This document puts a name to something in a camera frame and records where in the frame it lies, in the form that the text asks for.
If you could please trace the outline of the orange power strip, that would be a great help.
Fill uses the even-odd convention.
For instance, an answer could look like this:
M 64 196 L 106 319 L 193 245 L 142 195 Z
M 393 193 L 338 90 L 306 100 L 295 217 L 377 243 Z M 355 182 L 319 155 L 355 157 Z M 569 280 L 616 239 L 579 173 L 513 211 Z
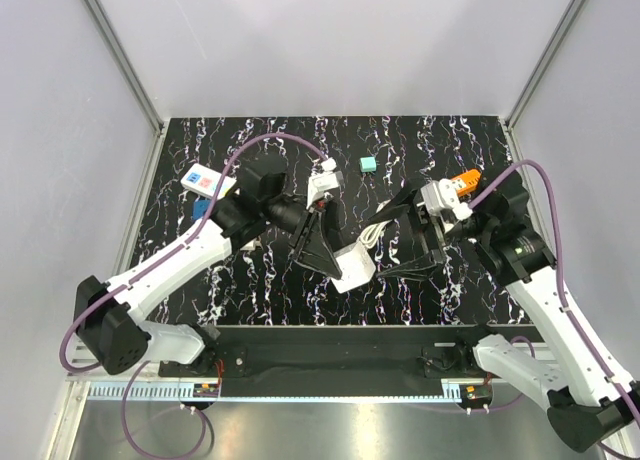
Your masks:
M 472 169 L 451 178 L 457 196 L 464 197 L 472 194 L 477 189 L 481 177 L 479 170 Z

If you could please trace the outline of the white cube socket adapter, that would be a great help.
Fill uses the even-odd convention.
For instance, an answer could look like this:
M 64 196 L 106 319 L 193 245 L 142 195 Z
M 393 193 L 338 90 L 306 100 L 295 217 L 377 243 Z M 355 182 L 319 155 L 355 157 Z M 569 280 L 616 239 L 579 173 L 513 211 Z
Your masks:
M 338 293 L 346 293 L 368 283 L 376 273 L 376 265 L 360 241 L 342 248 L 335 257 L 342 272 L 339 279 L 332 280 Z

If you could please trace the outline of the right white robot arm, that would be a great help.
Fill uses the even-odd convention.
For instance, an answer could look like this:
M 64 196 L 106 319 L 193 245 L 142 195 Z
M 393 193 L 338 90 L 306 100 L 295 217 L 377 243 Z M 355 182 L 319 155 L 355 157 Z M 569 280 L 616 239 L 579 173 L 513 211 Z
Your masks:
M 639 383 L 597 338 L 561 277 L 558 251 L 525 220 L 529 193 L 518 172 L 473 171 L 420 184 L 407 182 L 370 223 L 409 218 L 423 253 L 383 271 L 422 281 L 444 262 L 447 246 L 473 240 L 481 265 L 524 308 L 557 365 L 514 347 L 488 326 L 461 334 L 450 368 L 499 377 L 534 401 L 572 450 L 602 445 L 639 415 Z

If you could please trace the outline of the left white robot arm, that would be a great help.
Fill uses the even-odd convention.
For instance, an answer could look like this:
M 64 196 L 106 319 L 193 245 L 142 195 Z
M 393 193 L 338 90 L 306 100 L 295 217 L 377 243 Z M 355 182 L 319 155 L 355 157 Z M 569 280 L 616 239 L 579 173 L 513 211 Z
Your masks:
M 337 214 L 326 193 L 343 185 L 336 169 L 312 175 L 307 198 L 286 193 L 283 167 L 257 162 L 239 170 L 212 211 L 182 236 L 136 267 L 106 282 L 90 276 L 77 289 L 75 332 L 108 374 L 121 374 L 144 361 L 181 364 L 196 376 L 215 366 L 216 333 L 197 325 L 168 325 L 149 314 L 204 269 L 225 261 L 276 227 L 290 236 L 299 265 L 338 279 Z

